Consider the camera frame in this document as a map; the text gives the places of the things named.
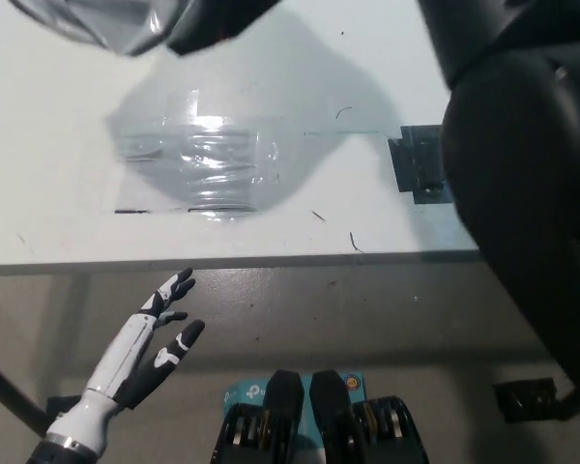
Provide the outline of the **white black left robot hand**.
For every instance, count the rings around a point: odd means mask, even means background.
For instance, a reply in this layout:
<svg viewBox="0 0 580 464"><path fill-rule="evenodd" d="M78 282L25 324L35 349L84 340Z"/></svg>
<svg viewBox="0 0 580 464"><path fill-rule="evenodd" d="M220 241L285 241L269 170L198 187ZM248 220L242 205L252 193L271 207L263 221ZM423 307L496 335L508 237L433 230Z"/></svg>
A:
<svg viewBox="0 0 580 464"><path fill-rule="evenodd" d="M187 268L163 283L117 333L97 364L84 393L106 398L118 411L134 409L160 386L185 357L205 323L194 320L167 345L145 361L155 330L188 315L170 309L194 286L192 269Z"/></svg>

